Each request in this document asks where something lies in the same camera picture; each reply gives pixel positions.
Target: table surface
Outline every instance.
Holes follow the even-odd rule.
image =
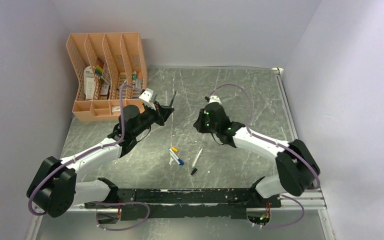
[[[251,95],[253,130],[279,140],[293,139],[271,69],[154,68],[148,71],[148,88],[157,92],[157,101],[163,105],[177,91],[174,113],[165,126],[154,124],[149,135],[129,154],[90,172],[83,181],[105,177],[119,188],[246,188],[259,178],[274,174],[274,162],[243,149],[218,145],[210,134],[199,133],[193,127],[200,109],[206,105],[204,97],[215,86],[226,83],[238,84]],[[216,94],[231,121],[247,122],[251,108],[240,89],[226,86]],[[99,143],[116,123],[81,122],[74,118],[61,156],[71,156]],[[179,149],[183,166],[171,161],[168,149],[172,146]],[[191,165],[200,148],[203,150],[196,166],[198,171],[192,176]]]
[[[155,68],[148,71],[148,87],[158,92],[161,104],[174,101],[175,112],[165,126],[153,125],[150,134],[128,155],[104,164],[88,174],[83,181],[105,177],[119,188],[243,188],[250,187],[262,176],[276,172],[275,165],[254,153],[231,146],[220,146],[211,135],[198,133],[193,123],[206,96],[215,86],[235,83],[245,87],[254,101],[251,128],[279,140],[292,140],[286,107],[279,84],[271,69]],[[231,121],[246,123],[250,106],[239,89],[221,88],[216,93]],[[112,131],[113,122],[80,122],[74,118],[69,128],[62,157],[87,149]],[[170,164],[168,148],[179,149],[184,166]],[[198,172],[190,175],[191,161],[203,148],[197,164]],[[300,215],[299,210],[279,209],[273,212],[271,225],[289,223]],[[112,228],[131,226],[137,221],[123,221]],[[307,210],[304,219],[280,229],[252,227],[249,221],[229,217],[155,218],[135,229],[104,232],[95,227],[95,214],[66,212],[58,218],[45,215],[37,239],[103,239],[165,240],[181,237],[194,239],[325,239],[317,210]]]

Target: marker on table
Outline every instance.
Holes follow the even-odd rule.
[[[176,153],[169,148],[168,151],[170,152],[171,158],[173,158],[176,163],[178,163],[180,166],[184,165],[185,163],[176,155]]]
[[[198,159],[200,158],[202,152],[203,152],[203,149],[201,148],[201,149],[199,150],[198,154],[196,155],[195,160],[193,160],[193,163],[192,163],[192,172],[190,173],[190,175],[194,175],[194,173],[196,173],[196,172],[198,171],[198,169],[195,168],[195,166],[197,165],[197,163],[198,163]]]

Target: white wall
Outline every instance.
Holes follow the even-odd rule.
[[[50,1],[0,0],[0,240],[24,239],[27,188],[65,141],[77,89],[68,33]]]
[[[284,81],[337,239],[384,239],[384,0],[323,0]]]
[[[284,67],[321,0],[53,0],[72,32],[140,32],[148,65]]]

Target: small organizer tray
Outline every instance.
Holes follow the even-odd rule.
[[[120,115],[120,86],[129,84],[146,89],[148,73],[138,32],[72,33],[66,46],[78,79],[72,112],[80,121],[117,120]],[[101,95],[105,81],[96,71],[100,68],[99,62],[104,66],[102,76],[110,82],[106,96]],[[95,82],[92,99],[86,99],[84,89],[84,70],[88,66],[92,68]],[[134,79],[134,72],[136,78],[141,76],[141,81]],[[123,105],[136,105],[143,111],[142,101],[137,99],[140,94],[132,88],[123,89]]]

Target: gray marble table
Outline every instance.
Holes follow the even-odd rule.
[[[235,83],[245,87],[254,101],[252,129],[279,140],[292,140],[278,83],[271,69],[154,68],[148,71],[148,88],[157,101],[168,104],[177,91],[174,113],[165,126],[154,124],[149,135],[126,156],[102,165],[83,181],[105,177],[119,188],[244,188],[262,176],[276,172],[274,163],[254,153],[220,146],[210,134],[193,128],[204,97],[215,86]],[[250,106],[240,89],[227,86],[216,94],[231,121],[246,123]],[[111,133],[115,121],[80,122],[74,118],[62,156],[70,156],[100,142]],[[168,148],[179,149],[184,166],[170,164]],[[203,148],[197,173],[192,161]]]

